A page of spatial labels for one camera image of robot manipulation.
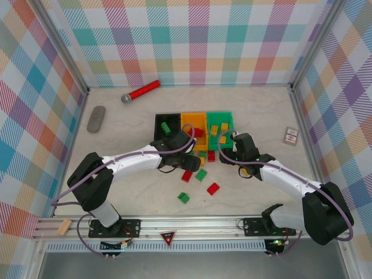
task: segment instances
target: red triangle label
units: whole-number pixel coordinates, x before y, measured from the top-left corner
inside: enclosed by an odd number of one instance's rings
[[[176,231],[166,231],[160,233],[160,235],[162,236],[162,238],[164,239],[165,243],[167,243],[168,246],[171,245],[175,234]]]

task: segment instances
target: marble surface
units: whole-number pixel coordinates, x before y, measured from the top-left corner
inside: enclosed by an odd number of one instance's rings
[[[129,104],[121,103],[122,94],[133,89],[91,91],[63,190],[67,189],[67,178],[86,154],[118,155],[149,144],[153,140],[156,113],[213,110],[232,111],[236,130],[250,133],[261,153],[269,153],[290,169],[312,178],[301,139],[295,147],[282,143],[286,127],[297,128],[284,87],[162,87]],[[106,107],[106,116],[101,130],[91,134],[87,123],[98,105]],[[292,200],[274,185],[239,177],[237,166],[216,161],[206,162],[203,168],[208,171],[206,178],[199,182],[194,175],[189,183],[181,181],[184,171],[180,169],[170,174],[158,170],[136,173],[112,184],[108,199],[120,214],[133,215],[261,214],[275,203]],[[221,188],[210,196],[206,190],[213,182]],[[187,204],[177,199],[181,192],[189,195]],[[75,198],[68,194],[61,201]],[[55,213],[83,211],[78,206],[62,206]]]

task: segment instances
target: green lego brick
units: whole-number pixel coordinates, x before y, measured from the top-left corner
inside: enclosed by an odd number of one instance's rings
[[[203,157],[204,159],[207,159],[207,152],[206,151],[200,151],[199,157]]]
[[[198,172],[198,174],[195,176],[195,178],[197,180],[199,180],[200,182],[203,181],[203,179],[206,177],[206,175],[208,174],[208,172],[204,169],[200,169],[200,171]]]
[[[183,202],[183,203],[187,203],[188,200],[190,199],[189,196],[186,194],[186,193],[181,193],[179,196],[178,196],[178,199]]]
[[[164,133],[165,133],[166,135],[170,135],[170,129],[169,129],[167,123],[163,122],[163,123],[162,123],[162,128],[163,128],[163,131],[164,131]]]
[[[227,123],[228,128],[234,129],[234,120],[233,115],[231,112],[207,112],[207,125],[208,125],[208,137],[209,137],[209,145],[208,150],[218,150],[217,141],[221,134],[221,124]],[[212,137],[210,130],[212,125],[216,125],[219,127],[217,135]],[[224,134],[226,136],[226,143],[221,144],[221,148],[233,148],[234,141],[230,138],[231,133]]]

